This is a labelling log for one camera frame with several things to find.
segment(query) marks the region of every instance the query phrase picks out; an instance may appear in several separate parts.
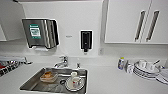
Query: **silver dispenser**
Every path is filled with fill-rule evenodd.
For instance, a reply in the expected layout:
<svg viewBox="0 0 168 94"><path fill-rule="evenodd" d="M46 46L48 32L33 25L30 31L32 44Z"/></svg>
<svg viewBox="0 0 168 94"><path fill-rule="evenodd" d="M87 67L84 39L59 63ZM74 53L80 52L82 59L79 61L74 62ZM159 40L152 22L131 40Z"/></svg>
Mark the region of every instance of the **silver dispenser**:
<svg viewBox="0 0 168 94"><path fill-rule="evenodd" d="M59 44L57 24L49 19L22 19L29 48L41 46L51 49Z"/></svg>

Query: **cabinet door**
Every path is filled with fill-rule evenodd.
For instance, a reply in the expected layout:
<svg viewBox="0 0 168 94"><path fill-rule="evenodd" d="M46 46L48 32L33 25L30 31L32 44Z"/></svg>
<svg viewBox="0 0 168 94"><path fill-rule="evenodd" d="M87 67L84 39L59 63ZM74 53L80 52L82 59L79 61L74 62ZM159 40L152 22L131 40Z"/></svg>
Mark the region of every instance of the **cabinet door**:
<svg viewBox="0 0 168 94"><path fill-rule="evenodd" d="M22 18L25 15L21 4L12 0L0 0L0 24L6 40L24 37Z"/></svg>
<svg viewBox="0 0 168 94"><path fill-rule="evenodd" d="M0 24L0 41L6 41L4 32L2 30L1 24Z"/></svg>
<svg viewBox="0 0 168 94"><path fill-rule="evenodd" d="M152 0L142 43L168 44L168 0Z"/></svg>
<svg viewBox="0 0 168 94"><path fill-rule="evenodd" d="M109 0L105 43L140 43L150 3L151 0Z"/></svg>

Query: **countertop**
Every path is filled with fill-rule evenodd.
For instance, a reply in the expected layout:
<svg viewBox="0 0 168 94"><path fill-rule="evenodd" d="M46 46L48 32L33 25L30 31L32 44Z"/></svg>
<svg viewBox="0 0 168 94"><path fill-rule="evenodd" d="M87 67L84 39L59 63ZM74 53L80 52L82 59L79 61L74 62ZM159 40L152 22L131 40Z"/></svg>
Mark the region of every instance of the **countertop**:
<svg viewBox="0 0 168 94"><path fill-rule="evenodd" d="M52 63L22 65L0 77L0 94L49 94L47 92L19 90L28 79ZM117 66L81 66L88 70L86 94L168 94L168 85L156 80L127 74Z"/></svg>

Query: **stainless steel sink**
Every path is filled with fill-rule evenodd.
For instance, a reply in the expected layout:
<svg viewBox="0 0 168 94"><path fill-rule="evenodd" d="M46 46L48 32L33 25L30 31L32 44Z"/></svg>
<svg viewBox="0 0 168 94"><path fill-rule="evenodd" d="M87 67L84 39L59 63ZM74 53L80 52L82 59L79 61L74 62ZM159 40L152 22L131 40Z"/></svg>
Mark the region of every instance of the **stainless steel sink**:
<svg viewBox="0 0 168 94"><path fill-rule="evenodd" d="M46 71L53 71L58 73L58 78L53 83L46 83L40 81L40 77ZM84 86L78 91L69 91L65 87L65 81L71 77L71 72L77 72L78 76L84 79ZM56 69L56 68L43 68L37 72L32 78L24 83L20 90L39 91L39 92L52 92L52 93L66 93L66 94L85 94L87 86L87 70L85 69Z"/></svg>

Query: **white wall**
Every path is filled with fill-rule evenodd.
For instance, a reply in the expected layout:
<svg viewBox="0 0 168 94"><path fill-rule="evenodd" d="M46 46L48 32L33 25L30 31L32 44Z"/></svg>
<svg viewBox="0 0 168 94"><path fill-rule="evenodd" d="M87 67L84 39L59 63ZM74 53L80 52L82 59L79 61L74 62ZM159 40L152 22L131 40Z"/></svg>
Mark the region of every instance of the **white wall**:
<svg viewBox="0 0 168 94"><path fill-rule="evenodd" d="M168 57L168 45L104 44L100 41L102 1L55 1L22 2L26 18L49 18L57 20L60 45L48 52L29 49L26 39L0 42L0 55L29 56L40 61L40 56L53 59L55 56L101 57L106 56L117 62L120 56L126 59L164 59ZM80 31L93 30L92 50L84 55L80 49Z"/></svg>

